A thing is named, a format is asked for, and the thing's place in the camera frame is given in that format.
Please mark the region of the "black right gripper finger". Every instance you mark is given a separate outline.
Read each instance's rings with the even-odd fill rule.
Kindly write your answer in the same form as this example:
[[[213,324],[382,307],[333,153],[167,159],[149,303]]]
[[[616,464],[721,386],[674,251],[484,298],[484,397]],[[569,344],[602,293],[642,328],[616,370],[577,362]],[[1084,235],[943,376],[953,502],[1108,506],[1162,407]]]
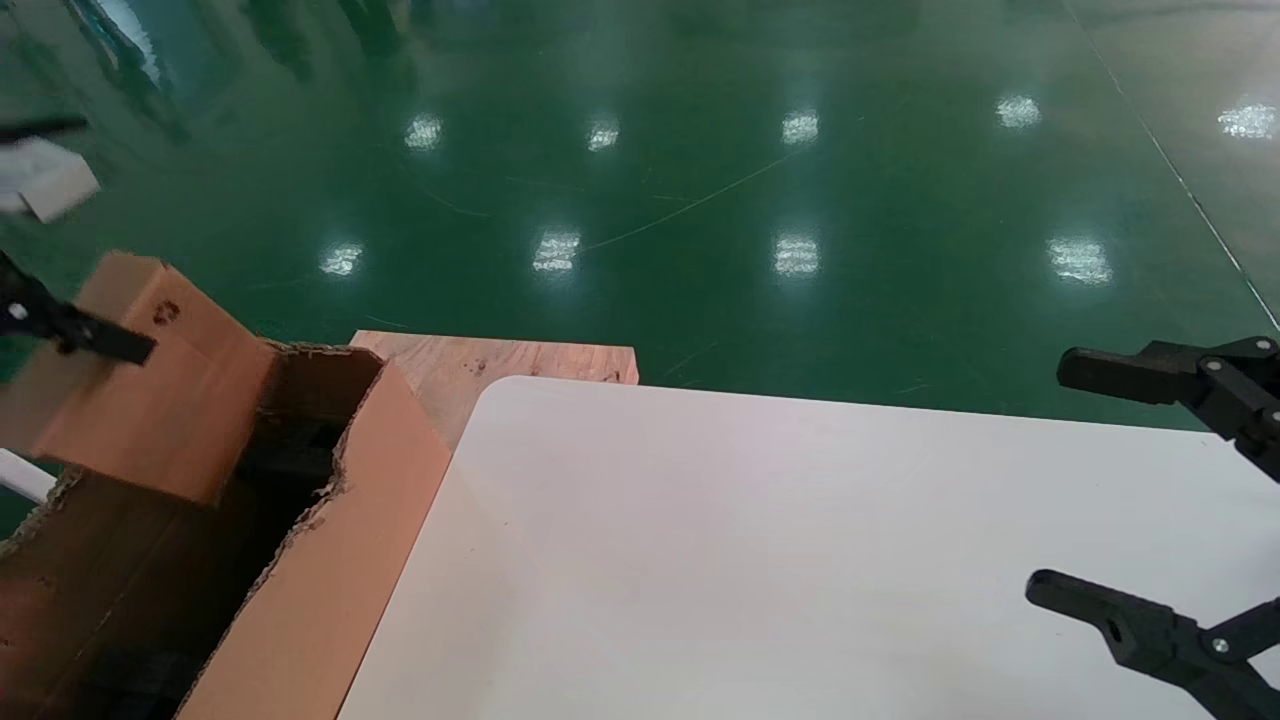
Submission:
[[[1279,479],[1277,341],[1249,337],[1213,347],[1152,341],[1137,354],[1069,348],[1061,387],[1148,405],[1180,405]]]
[[[1041,569],[1027,600],[1093,626],[1115,664],[1187,692],[1213,719],[1276,719],[1279,692],[1251,660],[1277,647],[1279,601],[1202,628],[1174,609]]]

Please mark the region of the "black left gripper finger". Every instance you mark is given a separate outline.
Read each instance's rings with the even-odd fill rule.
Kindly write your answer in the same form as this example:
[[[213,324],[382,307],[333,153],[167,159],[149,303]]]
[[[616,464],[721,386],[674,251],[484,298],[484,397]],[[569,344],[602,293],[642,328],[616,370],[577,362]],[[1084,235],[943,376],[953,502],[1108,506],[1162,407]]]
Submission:
[[[55,297],[42,282],[1,256],[1,334],[46,340],[60,354],[79,351],[142,366],[157,342]]]
[[[19,143],[28,138],[77,132],[90,126],[83,117],[42,117],[1,124],[1,143]]]

